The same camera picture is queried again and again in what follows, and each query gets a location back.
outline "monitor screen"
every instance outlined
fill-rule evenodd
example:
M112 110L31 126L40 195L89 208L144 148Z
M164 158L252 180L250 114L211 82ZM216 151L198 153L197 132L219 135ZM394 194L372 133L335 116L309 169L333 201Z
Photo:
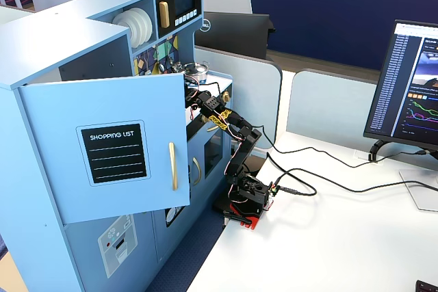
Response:
M396 22L364 136L438 149L438 25Z

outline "sticker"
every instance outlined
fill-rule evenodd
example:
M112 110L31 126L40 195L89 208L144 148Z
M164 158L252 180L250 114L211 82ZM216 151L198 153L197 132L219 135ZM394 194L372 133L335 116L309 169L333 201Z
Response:
M142 127L142 122L136 122L77 129L92 185L150 176Z

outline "wooden floor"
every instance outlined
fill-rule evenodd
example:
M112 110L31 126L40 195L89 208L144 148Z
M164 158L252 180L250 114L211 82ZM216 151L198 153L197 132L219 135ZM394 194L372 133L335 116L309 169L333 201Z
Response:
M27 292L9 252L0 260L0 287L6 292Z
M305 69L319 70L324 72L337 73L339 75L348 75L360 79L377 82L380 72L359 68L356 66L343 65L338 63L326 62L320 59L302 57L276 51L268 51L268 57L277 63L282 70L290 72L300 72Z

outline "black cable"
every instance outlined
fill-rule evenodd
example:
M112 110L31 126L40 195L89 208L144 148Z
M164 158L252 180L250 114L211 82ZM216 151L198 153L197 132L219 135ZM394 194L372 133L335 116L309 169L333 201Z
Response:
M251 170L249 170L249 167L245 163L243 163L243 166L248 170L248 172L251 172Z
M377 186L369 187L369 188L366 188L366 189L358 189L358 190L356 190L356 189L351 189L351 188L345 187L345 186L343 186L343 185L341 185L341 184L339 184L339 183L336 183L335 181L332 181L332 180L329 179L329 178L326 178L326 177L321 176L321 175L319 175L319 174L315 174L314 172L310 172L310 171L305 170L305 169L301 169L301 168L293 168L293 169L289 169L289 170L284 170L282 167L280 167L280 166L279 166L279 165L273 160L273 158L269 155L269 153L268 153L268 158L269 158L269 160L271 160L271 162L273 162L274 165L276 165L280 170L283 171L282 175L280 175L280 177L278 177L278 178L276 179L276 181L275 181L275 183L274 183L274 185L273 185L273 188L275 188L275 187L279 184L280 180L281 180L286 174L289 175L289 176L291 176L291 177L293 177L293 178L295 178L295 179L297 179L298 181L302 182L301 179L299 179L298 177L296 177L296 176L294 176L293 174L290 173L291 171L301 171L301 172L306 172L307 174L311 174L311 175L313 175L313 176L315 176L315 177L318 177L318 178L324 179L325 181L328 181L329 183L332 183L332 184L334 184L334 185L336 185L336 186L338 186L338 187L341 187L342 189L345 189L346 191L350 191L350 192L352 192L352 193L365 193L365 192L367 192L367 191L372 191L373 189L378 189L378 188L383 188L383 187L391 187L391 186L396 186L396 185L402 185L402 184L405 184L405 183L415 183L415 184L421 185L421 186L423 186L423 187L425 187L425 188L431 189L431 190L433 190L433 191L438 191L438 188L435 188L435 187L429 186L429 185L427 185L427 184L425 184L425 183L422 183L421 181L399 181L399 182L397 182L397 183L389 183L389 184L377 185ZM282 187L282 186L279 186L279 188L280 188L280 190L286 191L286 192L291 193L291 194L302 195L302 193L300 193L299 191L296 191L295 189L289 189L289 188ZM316 195L316 188L313 187L313 186L311 186L311 188L315 191L314 195Z
M273 149L275 149L275 150L276 150L278 153L280 153L280 154L290 154L290 153L301 152L301 151L304 151L304 150L314 150L315 152L318 152L318 153L324 153L325 155L328 155L328 156L331 157L332 159L334 159L334 160L336 160L336 161L338 161L338 162L340 162L340 163L342 163L342 164L344 164L344 165L346 165L347 167L352 168L352 169L355 169L355 168L361 167L361 166L363 166L363 165L365 165L365 164L369 164L369 163L378 163L378 162L380 162L380 161L383 161L383 160L388 159L388 158L390 158L390 157L395 157L395 156L400 155L400 154L405 154L405 155L426 155L426 154L428 154L428 152L425 151L425 150L419 150L419 151L417 151L417 152L397 152L397 153L392 154L392 155L387 155L386 157L383 157L383 158L381 158L381 159L379 159L379 160L376 160L376 161L367 161L367 162L360 163L360 164L358 164L358 165L349 165L348 163L342 161L341 159L338 159L337 157L334 157L334 156L333 156L332 154L330 154L329 152L327 152L327 151L325 151L325 150L318 150L317 148L314 148L314 147L312 147L312 146L304 147L304 148L301 148L301 149L299 149L299 150L288 150L288 151L284 151L284 152L283 152L283 151L280 151L280 150L274 145L274 143L269 139L268 135L266 135L266 132L265 132L265 126L264 126L264 125L261 125L261 126L254 126L254 128L261 128L261 130L263 131L263 134L265 135L265 137L266 137L266 139L268 140L269 144L271 144L271 146L273 147Z
M211 82L211 83L201 83L201 85L217 85L218 86L218 92L219 92L219 101L221 104L223 104L222 102L222 97L220 97L220 85L217 81L215 82Z
M312 185L306 183L305 181L303 181L302 179L299 179L297 176L294 176L293 174L291 174L290 172L287 172L286 170L284 170L277 162L274 161L274 159L270 156L269 153L266 153L266 155L268 156L269 160L271 160L271 162L281 171L283 171L283 174L280 176L281 178L283 178L283 176L285 174L287 174L288 176L291 176L293 179L296 179L297 181L299 181L300 183L302 183L303 185L306 185L308 188L313 190L313 193L301 193L300 191L296 191L296 195L300 195L300 196L315 196L318 192L316 191L316 188L313 187ZM275 186L277 185L277 183L280 181L281 178L277 178L276 182L275 182Z

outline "robotic arm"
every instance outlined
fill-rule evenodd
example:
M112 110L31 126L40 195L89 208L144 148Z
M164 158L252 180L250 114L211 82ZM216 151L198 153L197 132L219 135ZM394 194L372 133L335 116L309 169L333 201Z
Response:
M241 216L242 222L254 229L263 210L268 206L271 185L266 186L249 173L245 173L244 162L261 137L261 133L238 113L226 108L208 91L200 92L185 85L185 106L200 109L201 114L239 143L224 174L227 183L231 185L229 192L231 209L237 216Z

